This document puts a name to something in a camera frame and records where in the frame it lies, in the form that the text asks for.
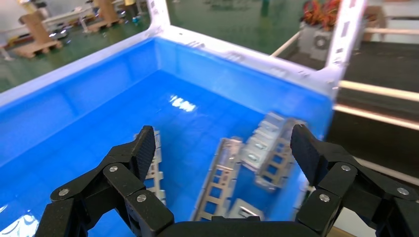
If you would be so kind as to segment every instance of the screw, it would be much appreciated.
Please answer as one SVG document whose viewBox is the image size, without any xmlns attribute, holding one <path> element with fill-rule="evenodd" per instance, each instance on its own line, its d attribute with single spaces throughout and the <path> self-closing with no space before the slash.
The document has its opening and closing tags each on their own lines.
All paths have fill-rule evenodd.
<svg viewBox="0 0 419 237">
<path fill-rule="evenodd" d="M 328 202 L 328 201 L 330 201 L 330 197 L 327 196 L 326 194 L 320 194 L 320 200 L 322 200 L 324 202 Z"/>
<path fill-rule="evenodd" d="M 61 190 L 59 193 L 58 193 L 58 195 L 59 196 L 64 196 L 64 195 L 66 195 L 67 193 L 68 193 L 68 189 L 63 189 L 63 190 Z"/>
<path fill-rule="evenodd" d="M 111 171 L 111 172 L 115 172 L 117 170 L 118 170 L 117 166 L 112 166 L 112 167 L 109 168 L 109 171 Z"/>
<path fill-rule="evenodd" d="M 351 170 L 351 168 L 349 168 L 349 166 L 347 166 L 347 165 L 342 165 L 342 166 L 341 166 L 341 168 L 342 168 L 344 171 L 350 171 L 350 170 Z"/>
<path fill-rule="evenodd" d="M 147 199 L 147 196 L 145 196 L 144 194 L 141 194 L 140 196 L 137 197 L 137 202 L 143 202 Z"/>
<path fill-rule="evenodd" d="M 409 191 L 404 188 L 398 188 L 397 191 L 403 195 L 409 195 Z"/>
</svg>

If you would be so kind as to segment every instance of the white metal frame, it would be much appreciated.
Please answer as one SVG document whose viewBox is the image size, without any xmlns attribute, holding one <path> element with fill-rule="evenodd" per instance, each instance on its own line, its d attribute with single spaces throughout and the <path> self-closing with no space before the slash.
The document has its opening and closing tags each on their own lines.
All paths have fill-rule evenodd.
<svg viewBox="0 0 419 237">
<path fill-rule="evenodd" d="M 61 80 L 70 74 L 154 36 L 199 48 L 334 99 L 338 83 L 342 79 L 348 64 L 366 0 L 342 1 L 326 67 L 319 71 L 284 59 L 269 57 L 266 54 L 220 39 L 172 26 L 166 1 L 147 0 L 147 4 L 150 11 L 151 24 L 146 31 L 0 94 L 0 106 Z"/>
</svg>

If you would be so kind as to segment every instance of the metal rail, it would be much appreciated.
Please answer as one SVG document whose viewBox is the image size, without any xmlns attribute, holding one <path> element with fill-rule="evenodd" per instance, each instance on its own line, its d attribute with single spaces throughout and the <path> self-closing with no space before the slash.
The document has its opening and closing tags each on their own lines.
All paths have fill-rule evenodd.
<svg viewBox="0 0 419 237">
<path fill-rule="evenodd" d="M 240 169 L 239 138 L 222 138 L 198 199 L 193 221 L 209 221 L 226 216 Z"/>
<path fill-rule="evenodd" d="M 153 179 L 154 186 L 147 188 L 147 190 L 151 191 L 164 205 L 166 205 L 166 193 L 164 190 L 160 189 L 160 181 L 163 179 L 163 172 L 159 170 L 159 163 L 162 162 L 159 131 L 154 131 L 154 139 L 156 141 L 156 151 L 145 179 Z"/>
</svg>

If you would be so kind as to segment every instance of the factory floor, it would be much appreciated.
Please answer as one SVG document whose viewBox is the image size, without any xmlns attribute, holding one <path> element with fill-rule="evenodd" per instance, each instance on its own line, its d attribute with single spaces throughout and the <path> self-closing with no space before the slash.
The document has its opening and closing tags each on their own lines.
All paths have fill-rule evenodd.
<svg viewBox="0 0 419 237">
<path fill-rule="evenodd" d="M 172 24 L 210 35 L 264 53 L 272 53 L 298 30 L 303 0 L 168 0 Z M 116 24 L 99 33 L 84 34 L 74 28 L 62 40 L 64 47 L 26 59 L 0 59 L 0 93 L 76 61 L 100 49 L 144 31 L 149 20 L 139 24 Z"/>
</svg>

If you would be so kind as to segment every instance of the metal bracket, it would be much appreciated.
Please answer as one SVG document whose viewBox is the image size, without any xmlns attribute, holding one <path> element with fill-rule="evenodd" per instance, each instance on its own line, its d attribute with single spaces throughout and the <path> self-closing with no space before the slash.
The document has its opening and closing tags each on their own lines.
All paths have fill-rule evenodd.
<svg viewBox="0 0 419 237">
<path fill-rule="evenodd" d="M 243 165 L 246 168 L 255 172 L 260 169 L 274 147 L 284 122 L 284 118 L 274 112 L 270 112 L 259 123 L 259 127 L 254 131 L 253 136 L 248 139 L 246 146 L 241 152 Z"/>
<path fill-rule="evenodd" d="M 265 219 L 261 210 L 238 198 L 228 212 L 227 218 L 248 218 L 249 216 L 258 216 L 261 221 Z"/>
<path fill-rule="evenodd" d="M 240 169 L 239 150 L 242 141 L 239 138 L 223 138 L 202 188 L 194 221 L 211 220 L 212 216 L 225 216 L 230 206 Z"/>
<path fill-rule="evenodd" d="M 280 135 L 256 173 L 256 183 L 268 191 L 283 187 L 295 163 L 291 154 L 290 141 L 293 127 L 296 124 L 305 124 L 305 122 L 293 118 L 286 120 Z"/>
<path fill-rule="evenodd" d="M 154 139 L 156 141 L 156 151 L 145 179 L 153 179 L 154 186 L 147 188 L 147 190 L 151 191 L 164 205 L 166 205 L 166 193 L 164 190 L 160 189 L 160 181 L 163 179 L 163 172 L 159 170 L 159 163 L 162 162 L 159 131 L 154 131 Z"/>
</svg>

